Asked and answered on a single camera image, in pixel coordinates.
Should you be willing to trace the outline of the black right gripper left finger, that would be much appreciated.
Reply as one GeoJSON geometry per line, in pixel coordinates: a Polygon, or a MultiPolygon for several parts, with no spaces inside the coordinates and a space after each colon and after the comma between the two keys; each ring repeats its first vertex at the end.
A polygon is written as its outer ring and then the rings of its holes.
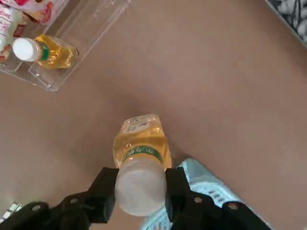
{"type": "Polygon", "coordinates": [[[2,230],[88,230],[93,223],[107,224],[115,206],[119,169],[103,168],[88,190],[65,197],[55,207],[32,202],[12,213],[2,230]]]}

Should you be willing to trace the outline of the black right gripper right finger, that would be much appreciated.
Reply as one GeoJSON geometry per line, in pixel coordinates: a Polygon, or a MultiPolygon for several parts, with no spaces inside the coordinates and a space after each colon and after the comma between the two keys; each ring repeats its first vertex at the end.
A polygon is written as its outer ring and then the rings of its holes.
{"type": "Polygon", "coordinates": [[[218,207],[213,199],[190,189],[184,169],[168,168],[165,207],[172,230],[270,230],[249,207],[229,201],[218,207]]]}

